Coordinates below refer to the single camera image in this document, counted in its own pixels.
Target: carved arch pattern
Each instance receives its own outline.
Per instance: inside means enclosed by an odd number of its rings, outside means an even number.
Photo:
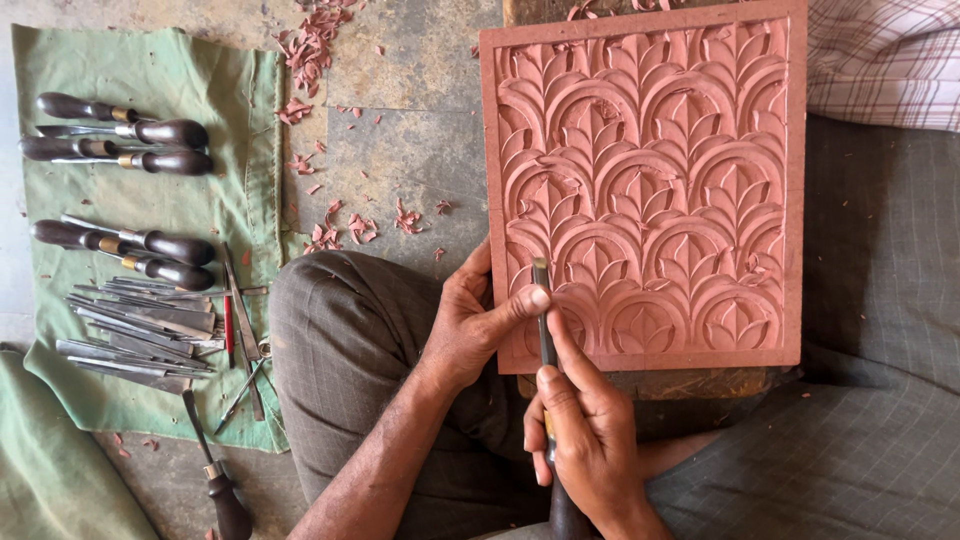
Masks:
[[[785,19],[494,49],[509,289],[588,354],[782,346]],[[539,354],[537,327],[515,332]]]

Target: wooden workbench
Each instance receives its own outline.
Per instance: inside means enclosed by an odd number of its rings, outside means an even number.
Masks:
[[[657,0],[640,0],[653,3]],[[570,9],[582,6],[583,0],[503,0],[503,25],[522,26],[566,20]],[[671,4],[674,8],[695,8],[727,4],[726,0],[685,0]],[[632,0],[594,0],[589,9],[609,16],[635,13]],[[635,400],[679,400],[687,398],[746,398],[774,386],[782,374],[779,367],[743,367],[722,369],[676,369],[666,371],[609,372],[607,377],[620,390]],[[537,392],[533,375],[517,376],[520,393],[531,398]]]

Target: fingernail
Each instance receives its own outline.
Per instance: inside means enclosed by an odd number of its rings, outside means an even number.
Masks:
[[[553,366],[543,366],[537,371],[537,381],[547,384],[560,375],[560,370]]]
[[[541,287],[535,287],[534,290],[530,292],[530,301],[534,303],[534,306],[536,306],[540,312],[547,311],[550,307],[550,295]]]

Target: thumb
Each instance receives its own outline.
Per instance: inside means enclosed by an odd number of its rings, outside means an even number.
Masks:
[[[536,317],[550,308],[550,293],[541,285],[529,284],[521,288],[503,304],[474,317],[487,336],[498,341],[508,331],[530,317]]]
[[[587,451],[596,442],[577,399],[577,388],[554,366],[537,372],[537,392],[550,413],[557,448]]]

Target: left hand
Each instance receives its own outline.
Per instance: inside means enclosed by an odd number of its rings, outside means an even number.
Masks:
[[[529,284],[507,302],[490,311],[484,310],[480,299],[487,289],[490,270],[490,237],[487,236],[464,265],[444,282],[437,318],[418,364],[419,370],[454,384],[457,391],[476,382],[508,331],[550,308],[550,292],[540,285]]]

